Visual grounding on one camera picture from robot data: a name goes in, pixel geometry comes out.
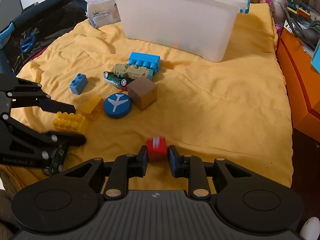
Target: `white knob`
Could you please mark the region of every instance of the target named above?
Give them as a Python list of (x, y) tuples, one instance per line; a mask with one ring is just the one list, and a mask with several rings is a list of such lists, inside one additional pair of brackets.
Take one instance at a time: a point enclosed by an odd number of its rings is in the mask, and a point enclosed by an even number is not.
[(304, 223), (300, 236), (304, 240), (317, 240), (320, 234), (320, 221), (317, 217), (311, 217)]

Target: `toy tank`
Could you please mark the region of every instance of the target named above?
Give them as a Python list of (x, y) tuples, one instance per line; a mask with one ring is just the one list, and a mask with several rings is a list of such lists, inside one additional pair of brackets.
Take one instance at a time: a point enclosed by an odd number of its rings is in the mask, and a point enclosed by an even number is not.
[(112, 68), (113, 73), (118, 77), (129, 77), (137, 79), (141, 76), (146, 76), (152, 80), (153, 70), (146, 67), (138, 67), (136, 65), (129, 66), (128, 64), (115, 64)]

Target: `black robotic gripper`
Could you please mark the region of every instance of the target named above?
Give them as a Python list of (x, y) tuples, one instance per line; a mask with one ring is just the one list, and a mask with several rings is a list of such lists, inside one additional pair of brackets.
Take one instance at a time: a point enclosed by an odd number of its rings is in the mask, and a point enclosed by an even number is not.
[(69, 146), (86, 142), (82, 134), (38, 133), (10, 116), (12, 108), (39, 106), (43, 111), (75, 113), (73, 105), (54, 101), (41, 84), (12, 74), (0, 74), (0, 164), (43, 168), (45, 174), (61, 171)]
[[(298, 240), (300, 197), (223, 158), (214, 163), (168, 148), (172, 176), (184, 190), (128, 190), (144, 177), (146, 146), (114, 162), (93, 158), (18, 192), (14, 240)], [(105, 178), (108, 181), (103, 188)], [(212, 177), (217, 194), (211, 194)]]

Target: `brown wooden block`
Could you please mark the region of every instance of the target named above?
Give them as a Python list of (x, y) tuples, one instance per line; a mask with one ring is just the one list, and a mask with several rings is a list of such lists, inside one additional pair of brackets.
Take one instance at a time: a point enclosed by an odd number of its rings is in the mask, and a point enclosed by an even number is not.
[(157, 86), (145, 76), (141, 76), (127, 85), (131, 101), (143, 111), (157, 100)]

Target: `yellow lego brick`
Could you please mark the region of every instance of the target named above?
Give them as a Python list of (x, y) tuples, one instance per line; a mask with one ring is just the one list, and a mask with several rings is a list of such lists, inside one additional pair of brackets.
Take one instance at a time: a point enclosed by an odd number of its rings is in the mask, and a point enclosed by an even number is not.
[(103, 109), (103, 98), (102, 97), (92, 97), (90, 98), (86, 104), (81, 108), (80, 114), (85, 116), (90, 120), (95, 120), (99, 113)]
[(301, 9), (301, 8), (298, 8), (298, 11), (302, 11), (302, 12), (304, 12), (306, 15), (310, 16), (310, 13), (308, 13), (307, 11), (305, 11), (305, 10), (303, 10), (303, 9)]
[(81, 114), (57, 112), (57, 118), (52, 121), (52, 124), (58, 131), (84, 134), (89, 122)]
[(298, 14), (298, 13), (297, 13), (297, 11), (295, 11), (295, 10), (292, 10), (292, 9), (291, 9), (290, 7), (287, 7), (287, 10), (288, 10), (288, 11), (291, 11), (291, 12), (293, 12), (294, 14)]

